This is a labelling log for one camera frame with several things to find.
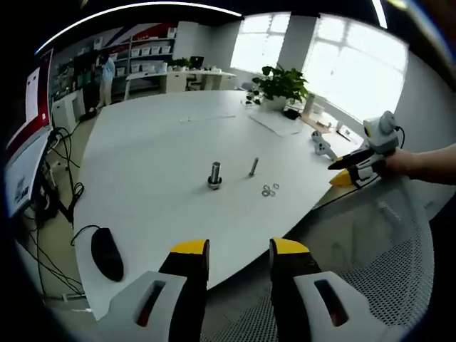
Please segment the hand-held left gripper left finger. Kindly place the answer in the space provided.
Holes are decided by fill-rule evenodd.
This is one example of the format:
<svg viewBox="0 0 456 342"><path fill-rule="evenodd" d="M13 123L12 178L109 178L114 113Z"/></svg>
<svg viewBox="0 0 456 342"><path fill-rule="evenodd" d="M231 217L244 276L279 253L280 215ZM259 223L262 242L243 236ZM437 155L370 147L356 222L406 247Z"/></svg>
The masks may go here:
<svg viewBox="0 0 456 342"><path fill-rule="evenodd" d="M209 240L171 248L158 271L147 271L111 300L95 325L96 341L199 341L207 303Z"/></svg>

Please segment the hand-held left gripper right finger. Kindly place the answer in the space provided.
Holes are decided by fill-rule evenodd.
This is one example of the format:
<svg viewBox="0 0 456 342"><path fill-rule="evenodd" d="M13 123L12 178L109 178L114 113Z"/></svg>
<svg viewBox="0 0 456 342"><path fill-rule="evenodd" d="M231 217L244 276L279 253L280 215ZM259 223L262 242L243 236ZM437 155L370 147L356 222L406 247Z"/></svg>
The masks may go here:
<svg viewBox="0 0 456 342"><path fill-rule="evenodd" d="M371 313L361 292L332 271L322 271L308 247L273 237L269 260L280 341L395 340L395 327Z"/></svg>

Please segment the person's right hand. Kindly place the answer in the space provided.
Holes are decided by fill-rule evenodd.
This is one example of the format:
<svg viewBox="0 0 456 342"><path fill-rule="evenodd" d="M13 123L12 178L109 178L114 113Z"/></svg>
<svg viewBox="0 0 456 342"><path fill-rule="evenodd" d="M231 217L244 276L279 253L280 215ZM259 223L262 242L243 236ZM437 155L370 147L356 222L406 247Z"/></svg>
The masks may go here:
<svg viewBox="0 0 456 342"><path fill-rule="evenodd" d="M385 156L384 160L385 165L380 173L381 177L413 176L416 166L415 153L396 149L392 154Z"/></svg>

